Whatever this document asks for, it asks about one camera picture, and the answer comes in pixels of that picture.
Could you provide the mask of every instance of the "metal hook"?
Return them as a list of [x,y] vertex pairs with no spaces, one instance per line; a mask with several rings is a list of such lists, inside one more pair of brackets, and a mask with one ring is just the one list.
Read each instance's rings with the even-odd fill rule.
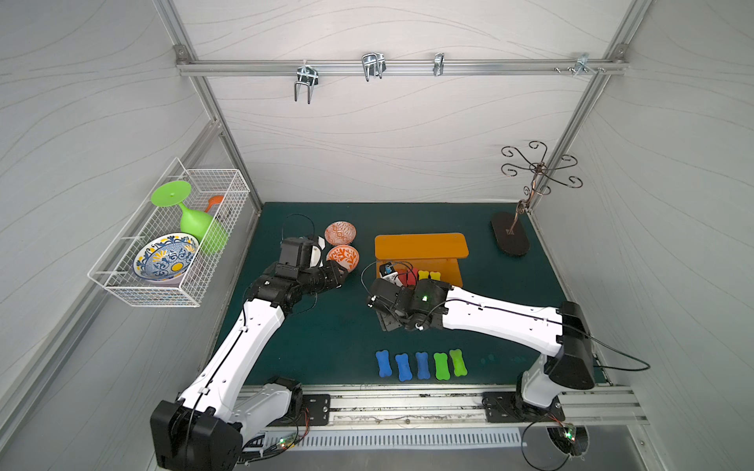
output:
[[306,102],[311,104],[311,95],[314,92],[314,86],[320,83],[320,75],[316,70],[309,66],[302,66],[296,70],[296,83],[293,85],[293,101],[299,101],[299,91],[301,86],[306,86]]
[[379,52],[364,54],[361,57],[361,66],[364,68],[364,78],[369,81],[369,76],[382,78],[382,73],[387,66],[385,65],[385,55]]
[[443,74],[443,66],[445,65],[445,54],[438,52],[434,55],[434,76],[440,77]]

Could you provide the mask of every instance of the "mounting plate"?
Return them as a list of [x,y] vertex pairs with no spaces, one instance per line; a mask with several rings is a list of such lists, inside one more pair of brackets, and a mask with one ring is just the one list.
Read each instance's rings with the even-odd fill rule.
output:
[[[321,426],[329,423],[329,394],[304,394],[302,407],[309,409],[309,425]],[[306,417],[304,414],[299,416],[296,421],[299,427],[306,427]],[[267,427],[290,427],[291,423],[283,419],[272,421]]]
[[[515,415],[516,391],[488,391],[482,393],[482,405],[484,405],[485,419],[490,424],[514,424],[524,421],[536,421],[538,416],[531,416],[524,413],[525,417]],[[564,421],[566,416],[563,414],[560,398],[555,396],[549,412],[557,417],[559,421]]]

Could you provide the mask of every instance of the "green mat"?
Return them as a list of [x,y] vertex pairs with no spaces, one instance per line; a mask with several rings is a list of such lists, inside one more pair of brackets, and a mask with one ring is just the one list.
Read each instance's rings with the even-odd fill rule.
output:
[[[321,236],[331,222],[349,221],[357,229],[352,245],[359,251],[359,267],[340,289],[313,298],[305,297],[294,314],[267,343],[246,384],[264,384],[271,376],[293,378],[303,384],[399,384],[394,357],[408,353],[417,371],[415,352],[429,352],[431,379],[411,381],[439,383],[434,377],[433,353],[461,349],[468,375],[451,377],[450,383],[515,384],[517,375],[536,360],[528,347],[462,330],[430,329],[423,332],[383,332],[374,311],[366,306],[366,292],[359,275],[375,260],[374,239],[380,234],[460,232],[466,237],[469,256],[459,260],[464,289],[479,295],[519,304],[558,306],[566,297],[555,278],[532,225],[524,217],[532,248],[522,258],[511,258],[495,243],[492,214],[513,211],[514,204],[447,203],[267,203],[247,254],[244,268],[222,325],[216,347],[225,339],[241,312],[247,287],[280,255],[280,227],[290,213],[309,216]],[[286,223],[286,237],[309,234],[311,225],[298,216]],[[374,280],[370,268],[367,286]],[[379,377],[378,350],[389,350],[393,375]]]

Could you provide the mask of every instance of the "white wall panel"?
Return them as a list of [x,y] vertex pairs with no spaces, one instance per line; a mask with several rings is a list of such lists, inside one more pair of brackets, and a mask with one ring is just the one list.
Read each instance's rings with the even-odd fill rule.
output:
[[523,197],[501,147],[553,148],[585,80],[325,77],[310,105],[293,79],[210,83],[265,201],[462,202]]
[[628,59],[536,220],[670,469],[752,469],[754,5],[658,0]]
[[207,122],[149,0],[0,3],[0,403]]
[[202,306],[129,307],[108,295],[102,312],[0,457],[3,471],[140,471],[154,458],[149,417],[190,385],[247,249],[247,201]]
[[200,59],[602,56],[630,0],[176,0]]

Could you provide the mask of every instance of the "wire basket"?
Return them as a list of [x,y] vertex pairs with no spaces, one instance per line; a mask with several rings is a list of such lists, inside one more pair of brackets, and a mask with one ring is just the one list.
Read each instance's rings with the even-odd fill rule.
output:
[[[156,207],[150,200],[157,187],[176,180],[185,180],[192,186],[191,194],[183,201],[189,209],[204,211],[211,197],[222,195],[223,199],[215,206],[217,210],[210,229],[188,269],[181,275],[180,283],[177,286],[156,286],[134,273],[133,260],[149,241],[180,232],[181,209],[178,206]],[[213,230],[213,226],[219,225],[230,237],[248,195],[249,186],[238,170],[186,169],[176,159],[97,260],[89,271],[89,278],[130,306],[199,307],[225,249],[218,240],[224,234]],[[210,253],[203,250],[205,246],[222,248]]]

